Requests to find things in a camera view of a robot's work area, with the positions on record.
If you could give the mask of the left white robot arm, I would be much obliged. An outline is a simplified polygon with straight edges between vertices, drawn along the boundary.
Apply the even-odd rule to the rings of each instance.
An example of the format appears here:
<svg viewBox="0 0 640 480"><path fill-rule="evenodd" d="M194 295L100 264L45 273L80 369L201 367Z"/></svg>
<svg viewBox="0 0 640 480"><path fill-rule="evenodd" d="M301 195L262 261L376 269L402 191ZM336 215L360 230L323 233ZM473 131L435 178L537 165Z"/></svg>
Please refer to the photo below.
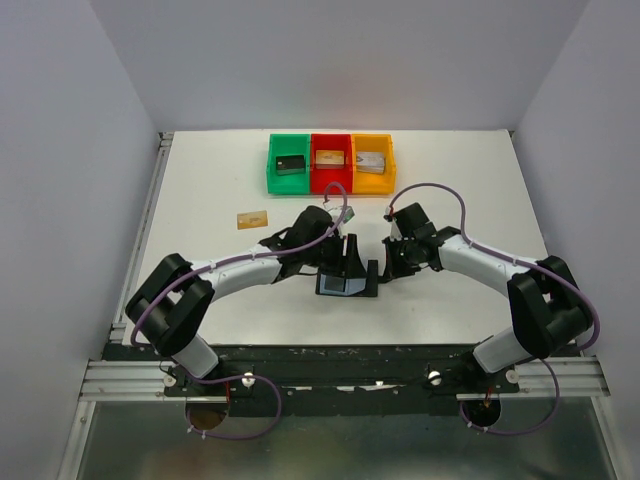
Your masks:
<svg viewBox="0 0 640 480"><path fill-rule="evenodd" d="M219 358L198 333L212 302L296 276L305 266L316 271L319 295L376 296L378 263L362 261L356 235L339 231L343 219L309 206L292 226L236 257L205 263L164 257L125 307L133 333L188 372L197 393L214 393L222 380Z"/></svg>

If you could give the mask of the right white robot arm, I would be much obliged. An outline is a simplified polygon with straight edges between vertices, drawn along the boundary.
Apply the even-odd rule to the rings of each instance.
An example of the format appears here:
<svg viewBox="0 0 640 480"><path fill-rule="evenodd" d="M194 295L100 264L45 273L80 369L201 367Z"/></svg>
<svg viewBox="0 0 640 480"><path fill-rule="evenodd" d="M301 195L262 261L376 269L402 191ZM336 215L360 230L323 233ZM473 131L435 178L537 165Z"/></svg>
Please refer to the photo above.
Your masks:
<svg viewBox="0 0 640 480"><path fill-rule="evenodd" d="M413 276L429 268L461 274L500 293L509 303L511 326L477 344L460 367L460 379L480 392L498 371L518 362L545 359L595 325L594 314L564 260L513 259L474 244L459 228L438 229L418 203L384 219L390 234L385 246L382 283Z"/></svg>

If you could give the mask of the black leather card holder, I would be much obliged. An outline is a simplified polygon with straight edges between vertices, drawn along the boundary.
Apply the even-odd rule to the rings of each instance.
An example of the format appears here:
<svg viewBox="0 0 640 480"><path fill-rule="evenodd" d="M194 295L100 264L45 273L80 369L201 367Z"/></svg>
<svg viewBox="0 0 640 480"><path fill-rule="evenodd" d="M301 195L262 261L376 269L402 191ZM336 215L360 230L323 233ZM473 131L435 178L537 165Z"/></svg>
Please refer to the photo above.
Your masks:
<svg viewBox="0 0 640 480"><path fill-rule="evenodd" d="M319 273L316 279L315 294L319 296L365 298L365 279L347 280L345 277Z"/></svg>

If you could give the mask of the gold VIP card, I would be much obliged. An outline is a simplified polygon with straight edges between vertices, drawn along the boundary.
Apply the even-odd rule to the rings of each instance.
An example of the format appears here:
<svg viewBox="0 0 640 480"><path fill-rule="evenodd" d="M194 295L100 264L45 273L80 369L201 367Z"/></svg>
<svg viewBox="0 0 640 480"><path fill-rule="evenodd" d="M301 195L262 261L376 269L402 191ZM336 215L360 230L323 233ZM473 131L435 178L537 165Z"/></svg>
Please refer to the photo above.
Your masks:
<svg viewBox="0 0 640 480"><path fill-rule="evenodd" d="M263 228L268 225L266 210L239 213L236 217L238 230Z"/></svg>

